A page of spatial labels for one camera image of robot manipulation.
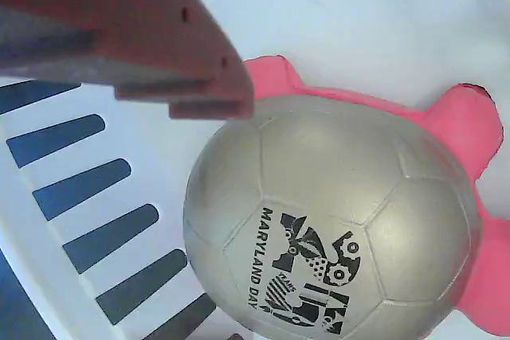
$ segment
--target ball panel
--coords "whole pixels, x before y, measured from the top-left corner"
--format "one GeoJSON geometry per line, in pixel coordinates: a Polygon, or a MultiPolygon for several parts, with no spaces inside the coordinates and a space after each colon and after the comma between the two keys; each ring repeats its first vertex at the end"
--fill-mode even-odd
{"type": "Polygon", "coordinates": [[[338,338],[383,300],[360,227],[281,202],[264,200],[225,256],[256,319],[308,338],[338,338]]]}
{"type": "Polygon", "coordinates": [[[430,327],[437,322],[437,317],[436,307],[432,303],[412,306],[384,302],[342,340],[424,338],[430,327]]]}
{"type": "Polygon", "coordinates": [[[307,340],[298,334],[278,328],[271,323],[262,322],[252,318],[247,318],[245,324],[242,323],[242,325],[245,325],[253,332],[256,332],[270,340],[307,340]]]}
{"type": "Polygon", "coordinates": [[[260,202],[259,149],[256,128],[246,121],[227,123],[192,170],[184,213],[210,244],[224,244],[260,202]]]}
{"type": "Polygon", "coordinates": [[[438,161],[442,156],[437,146],[426,134],[413,135],[413,139],[395,139],[402,172],[407,178],[442,178],[447,179],[451,167],[448,161],[438,161]]]}
{"type": "Polygon", "coordinates": [[[362,224],[402,180],[391,137],[374,125],[317,111],[289,113],[262,130],[265,195],[362,224]]]}
{"type": "Polygon", "coordinates": [[[407,180],[367,231],[390,299],[434,301],[469,254],[469,230],[446,182],[407,180]]]}
{"type": "Polygon", "coordinates": [[[186,254],[200,284],[211,299],[232,318],[245,317],[245,305],[221,248],[207,244],[184,222],[186,254]]]}

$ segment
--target white surface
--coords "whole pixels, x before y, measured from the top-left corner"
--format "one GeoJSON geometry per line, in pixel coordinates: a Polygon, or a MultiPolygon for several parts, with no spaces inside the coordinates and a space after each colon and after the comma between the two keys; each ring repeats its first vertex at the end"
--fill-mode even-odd
{"type": "MultiPolygon", "coordinates": [[[[503,11],[506,6],[510,10],[508,0],[203,1],[243,58],[285,55],[310,85],[348,88],[426,107],[450,86],[472,82],[488,89],[504,123],[510,121],[510,35],[506,30],[510,11],[503,11]]],[[[0,85],[10,82],[0,79],[0,85]]],[[[184,300],[199,296],[201,290],[190,279],[186,294],[176,299],[175,306],[161,299],[179,294],[182,277],[176,278],[117,327],[109,324],[93,301],[105,288],[153,261],[158,252],[182,247],[180,212],[187,175],[218,126],[170,121],[164,107],[116,103],[109,89],[89,87],[0,116],[0,247],[59,340],[140,340],[182,308],[184,300]],[[26,170],[16,167],[5,139],[91,112],[104,117],[106,131],[26,170]],[[85,163],[100,165],[94,154],[103,159],[125,157],[133,169],[131,177],[78,205],[70,211],[74,214],[47,223],[30,195],[35,185],[72,175],[85,163]],[[47,166],[56,167],[46,173],[47,166]],[[138,207],[141,201],[170,213],[161,214],[153,227],[155,235],[138,241],[135,264],[125,258],[131,254],[128,248],[105,258],[97,269],[76,274],[61,245],[138,207]],[[96,210],[101,214],[87,214],[96,210]],[[163,306],[162,313],[151,316],[163,306]]],[[[480,187],[491,213],[509,217],[510,193],[504,186],[510,184],[510,153],[506,153],[505,147],[480,187]]],[[[222,340],[236,331],[244,330],[216,311],[191,338],[222,340]]],[[[251,335],[243,333],[251,340],[251,335]]],[[[430,338],[485,340],[492,336],[454,312],[430,338]]]]}
{"type": "MultiPolygon", "coordinates": [[[[110,88],[86,85],[0,115],[0,247],[59,340],[140,340],[203,293],[188,266],[117,326],[94,300],[159,257],[184,247],[186,180],[197,153],[217,127],[218,123],[196,123],[193,129],[188,123],[171,122],[165,107],[118,103],[110,88]],[[6,145],[8,138],[92,113],[103,117],[105,131],[18,169],[6,145]],[[147,129],[142,115],[154,126],[159,121],[162,130],[156,134],[147,129]],[[155,150],[158,135],[174,141],[165,155],[155,150]],[[35,189],[117,158],[130,163],[128,178],[46,221],[31,195],[35,189]],[[159,220],[78,275],[61,246],[145,203],[159,210],[159,220]]],[[[211,340],[226,340],[236,332],[251,340],[247,330],[217,310],[190,339],[202,340],[201,333],[211,333],[216,336],[211,340]]]]}

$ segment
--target printed graphic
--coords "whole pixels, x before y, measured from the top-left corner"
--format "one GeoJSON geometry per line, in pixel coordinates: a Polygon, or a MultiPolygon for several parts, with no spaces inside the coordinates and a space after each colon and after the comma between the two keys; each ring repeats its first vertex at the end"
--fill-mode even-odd
{"type": "Polygon", "coordinates": [[[287,295],[292,290],[284,278],[281,273],[271,280],[265,295],[267,305],[261,305],[260,308],[295,326],[313,327],[322,318],[321,325],[326,332],[340,334],[349,297],[307,283],[299,295],[301,305],[293,307],[287,301],[287,295]]]}
{"type": "Polygon", "coordinates": [[[295,218],[288,214],[281,215],[280,222],[285,227],[288,250],[279,260],[273,261],[273,267],[292,272],[296,256],[302,256],[319,282],[332,287],[350,283],[356,277],[361,262],[361,258],[356,255],[359,245],[352,240],[352,232],[345,233],[332,244],[339,257],[338,262],[332,263],[326,257],[317,232],[311,227],[308,227],[305,233],[301,232],[306,219],[306,217],[295,218]]]}
{"type": "Polygon", "coordinates": [[[264,207],[261,211],[248,304],[294,326],[340,335],[350,299],[341,293],[342,287],[354,280],[361,264],[353,232],[346,231],[327,244],[332,248],[328,251],[331,257],[338,255],[328,259],[319,234],[308,222],[305,224],[307,217],[282,213],[280,224],[284,227],[287,251],[269,256],[273,254],[269,240],[281,233],[271,230],[275,216],[271,209],[264,207]]]}

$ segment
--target pink object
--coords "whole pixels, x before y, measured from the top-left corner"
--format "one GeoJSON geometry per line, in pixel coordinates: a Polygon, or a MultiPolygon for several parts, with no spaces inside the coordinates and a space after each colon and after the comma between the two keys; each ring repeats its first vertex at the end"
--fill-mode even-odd
{"type": "Polygon", "coordinates": [[[457,307],[482,330],[510,336],[510,221],[489,215],[475,184],[503,141],[503,127],[488,94],[477,86],[461,84],[429,110],[416,111],[356,92],[307,87],[283,57],[260,57],[245,65],[257,100],[310,95],[374,107],[423,127],[457,156],[473,184],[484,224],[480,251],[457,307]]]}

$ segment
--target silver soccer ball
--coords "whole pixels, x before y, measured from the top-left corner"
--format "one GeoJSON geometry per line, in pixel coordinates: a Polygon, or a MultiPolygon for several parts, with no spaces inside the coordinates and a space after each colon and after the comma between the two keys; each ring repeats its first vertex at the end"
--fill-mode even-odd
{"type": "Polygon", "coordinates": [[[411,340],[454,308],[481,221],[420,127],[311,96],[228,122],[191,173],[186,250],[206,292],[273,340],[411,340]]]}

